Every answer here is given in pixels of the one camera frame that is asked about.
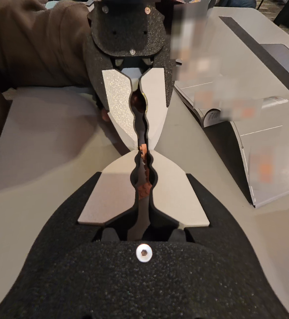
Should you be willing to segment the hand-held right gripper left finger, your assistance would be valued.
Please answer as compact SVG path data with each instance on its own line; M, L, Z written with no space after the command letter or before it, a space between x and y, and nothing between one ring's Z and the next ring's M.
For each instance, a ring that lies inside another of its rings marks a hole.
M134 205L135 188L130 178L136 168L136 155L138 150L133 150L101 172L78 218L79 224L103 226Z

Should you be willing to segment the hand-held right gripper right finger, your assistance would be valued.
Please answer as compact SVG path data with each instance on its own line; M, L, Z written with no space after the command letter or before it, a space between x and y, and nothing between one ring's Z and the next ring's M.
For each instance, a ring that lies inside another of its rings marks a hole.
M149 220L154 228L205 227L210 222L188 176L170 159L150 151Z

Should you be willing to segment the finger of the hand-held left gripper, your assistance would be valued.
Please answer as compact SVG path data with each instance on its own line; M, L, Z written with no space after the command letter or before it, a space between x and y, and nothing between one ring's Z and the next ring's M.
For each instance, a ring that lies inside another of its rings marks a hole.
M140 90L146 100L147 145L154 150L162 133L168 108L164 68L151 68L140 78Z
M138 149L138 135L134 128L134 113L130 106L131 79L116 69L102 71L109 107L109 118L119 137L129 150Z

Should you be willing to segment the wide brown toy brick plate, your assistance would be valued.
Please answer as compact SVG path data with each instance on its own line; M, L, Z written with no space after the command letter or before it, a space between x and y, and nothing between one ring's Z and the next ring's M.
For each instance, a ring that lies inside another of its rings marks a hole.
M141 158L142 158L142 162L143 162L143 166L144 166L144 170L145 170L145 180L146 180L146 182L144 184L138 186L139 200L141 200L141 199L146 198L150 195L150 190L151 190L152 184L149 180L150 170L147 166L147 145L141 144L139 146L139 150L141 153Z

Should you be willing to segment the person's left forearm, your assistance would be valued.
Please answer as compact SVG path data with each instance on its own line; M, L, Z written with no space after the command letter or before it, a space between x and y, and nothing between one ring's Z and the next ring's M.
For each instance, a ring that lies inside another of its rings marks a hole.
M0 1L0 92L24 86L90 86L83 47L86 4Z

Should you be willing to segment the open instruction booklet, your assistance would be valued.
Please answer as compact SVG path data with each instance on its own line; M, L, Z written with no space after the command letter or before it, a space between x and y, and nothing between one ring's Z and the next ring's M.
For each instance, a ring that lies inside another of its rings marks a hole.
M234 181L255 208L289 194L289 92L265 72L225 74L204 58L195 79L178 80L175 91L197 118ZM265 80L272 85L262 87Z

